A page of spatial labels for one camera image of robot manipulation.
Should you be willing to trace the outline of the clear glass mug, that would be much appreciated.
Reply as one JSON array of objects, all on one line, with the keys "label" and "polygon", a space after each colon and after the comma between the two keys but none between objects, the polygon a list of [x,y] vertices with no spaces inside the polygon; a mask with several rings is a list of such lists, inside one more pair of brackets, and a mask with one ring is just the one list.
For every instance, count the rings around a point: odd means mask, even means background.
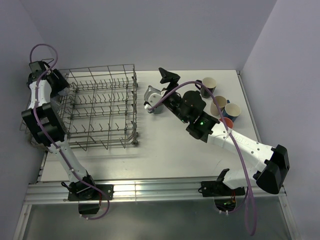
[{"label": "clear glass mug", "polygon": [[50,103],[54,111],[58,113],[62,109],[63,100],[66,98],[69,92],[70,92],[70,88],[66,87],[65,89],[59,91],[56,96],[50,99]]}]

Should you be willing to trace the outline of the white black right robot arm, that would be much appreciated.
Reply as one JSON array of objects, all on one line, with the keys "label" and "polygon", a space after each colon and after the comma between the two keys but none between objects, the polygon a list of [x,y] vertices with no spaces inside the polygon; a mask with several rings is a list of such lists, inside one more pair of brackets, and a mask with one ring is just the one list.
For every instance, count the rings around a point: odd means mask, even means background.
[{"label": "white black right robot arm", "polygon": [[231,153],[241,153],[246,170],[223,169],[216,180],[203,181],[203,197],[243,196],[245,187],[257,186],[277,195],[290,169],[287,149],[282,145],[272,147],[250,139],[233,129],[226,129],[222,121],[207,114],[206,103],[198,91],[189,90],[180,96],[180,76],[160,67],[161,84],[168,84],[161,92],[162,103],[181,122],[195,139],[221,147]]}]

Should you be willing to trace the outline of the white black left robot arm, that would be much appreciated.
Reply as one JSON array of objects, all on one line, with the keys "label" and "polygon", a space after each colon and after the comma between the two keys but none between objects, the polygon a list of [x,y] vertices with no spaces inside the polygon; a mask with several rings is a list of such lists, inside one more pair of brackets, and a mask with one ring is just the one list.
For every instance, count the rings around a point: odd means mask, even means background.
[{"label": "white black left robot arm", "polygon": [[52,99],[69,88],[69,83],[57,69],[51,69],[45,61],[29,63],[31,73],[28,87],[30,104],[21,113],[24,123],[38,144],[42,144],[59,160],[68,175],[69,184],[62,182],[78,200],[100,197],[98,188],[87,170],[80,164],[68,142],[67,129]]}]

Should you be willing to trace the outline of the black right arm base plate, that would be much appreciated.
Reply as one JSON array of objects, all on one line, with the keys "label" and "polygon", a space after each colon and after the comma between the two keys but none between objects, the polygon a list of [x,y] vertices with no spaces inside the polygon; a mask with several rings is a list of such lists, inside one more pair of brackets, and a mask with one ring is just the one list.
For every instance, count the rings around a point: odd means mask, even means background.
[{"label": "black right arm base plate", "polygon": [[202,181],[200,188],[197,190],[203,197],[236,197],[246,194],[244,187],[231,189],[222,182]]}]

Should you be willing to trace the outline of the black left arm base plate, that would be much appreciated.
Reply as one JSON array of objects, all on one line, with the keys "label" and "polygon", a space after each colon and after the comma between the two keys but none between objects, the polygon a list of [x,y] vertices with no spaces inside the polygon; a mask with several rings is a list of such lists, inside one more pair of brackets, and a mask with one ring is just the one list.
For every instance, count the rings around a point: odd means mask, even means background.
[{"label": "black left arm base plate", "polygon": [[113,184],[98,184],[97,189],[84,185],[78,190],[72,190],[68,187],[69,193],[67,200],[69,202],[78,202],[78,212],[82,217],[97,218],[94,215],[98,214],[103,201],[107,202],[106,211],[109,210],[110,200],[113,199],[114,185]]}]

